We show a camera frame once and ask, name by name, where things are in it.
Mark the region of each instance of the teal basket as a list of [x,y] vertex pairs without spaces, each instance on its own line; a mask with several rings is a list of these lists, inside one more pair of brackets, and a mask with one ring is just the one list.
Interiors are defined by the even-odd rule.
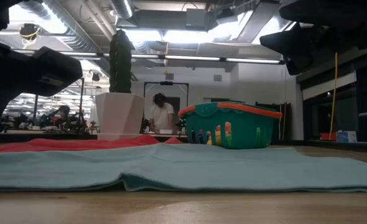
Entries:
[[[270,145],[273,120],[282,113],[244,103],[216,102],[185,108],[179,117],[186,120],[189,143],[206,144],[211,136],[213,145],[227,149],[259,149]],[[230,134],[226,133],[226,123],[230,123]],[[220,137],[216,136],[218,126]]]

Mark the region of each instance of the wooden surface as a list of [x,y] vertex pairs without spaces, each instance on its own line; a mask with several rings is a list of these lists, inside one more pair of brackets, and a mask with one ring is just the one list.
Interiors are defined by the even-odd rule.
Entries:
[[[362,152],[296,148],[367,162]],[[367,223],[367,193],[0,193],[4,223]]]

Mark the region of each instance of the table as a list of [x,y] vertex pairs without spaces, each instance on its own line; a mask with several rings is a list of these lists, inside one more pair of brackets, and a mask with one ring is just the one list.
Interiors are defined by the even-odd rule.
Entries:
[[[367,152],[295,148],[367,162]],[[0,193],[0,223],[367,223],[367,193]]]

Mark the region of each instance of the person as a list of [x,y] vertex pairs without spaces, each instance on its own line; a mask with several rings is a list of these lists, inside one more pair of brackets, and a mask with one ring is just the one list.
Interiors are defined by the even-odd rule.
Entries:
[[151,131],[159,133],[161,129],[173,130],[174,108],[165,102],[166,97],[163,93],[153,96],[154,105],[151,106],[151,117],[149,123]]

